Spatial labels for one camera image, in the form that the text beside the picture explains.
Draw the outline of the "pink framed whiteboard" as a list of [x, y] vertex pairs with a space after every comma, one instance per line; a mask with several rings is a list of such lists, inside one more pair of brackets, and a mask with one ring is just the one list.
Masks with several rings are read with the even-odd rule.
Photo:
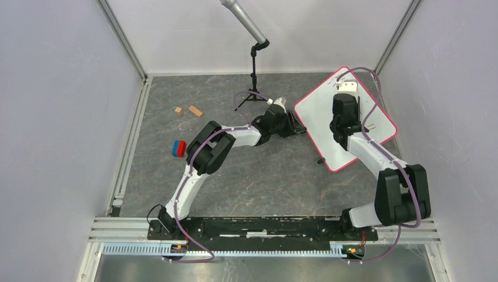
[[[294, 106], [296, 117], [307, 128], [308, 136], [331, 172], [338, 172], [357, 161], [355, 156], [334, 141], [329, 128], [332, 121], [332, 100], [338, 93], [337, 77], [348, 70], [347, 66], [340, 67]], [[397, 125], [381, 105], [367, 119], [366, 128], [369, 130], [368, 135], [380, 144], [398, 134]]]

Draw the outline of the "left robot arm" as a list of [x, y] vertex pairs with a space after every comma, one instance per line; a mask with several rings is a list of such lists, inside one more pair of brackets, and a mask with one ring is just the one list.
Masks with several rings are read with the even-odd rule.
[[222, 166], [231, 149], [263, 145], [273, 135], [286, 138], [306, 131], [291, 110], [278, 104], [269, 105], [263, 115], [243, 126], [222, 126], [213, 120], [208, 122], [187, 147], [181, 181], [174, 195], [159, 211], [162, 232], [173, 240], [183, 235], [182, 220], [189, 215], [200, 187]]

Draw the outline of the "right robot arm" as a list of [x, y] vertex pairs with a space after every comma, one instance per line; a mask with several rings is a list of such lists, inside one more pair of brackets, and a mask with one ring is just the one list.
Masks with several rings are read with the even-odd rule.
[[347, 240], [357, 238], [363, 227], [398, 225], [414, 229], [431, 213], [426, 169], [395, 157], [370, 137], [364, 123], [357, 98], [348, 93], [334, 96], [329, 125], [334, 141], [360, 160], [377, 180], [372, 203], [343, 210], [339, 232]]

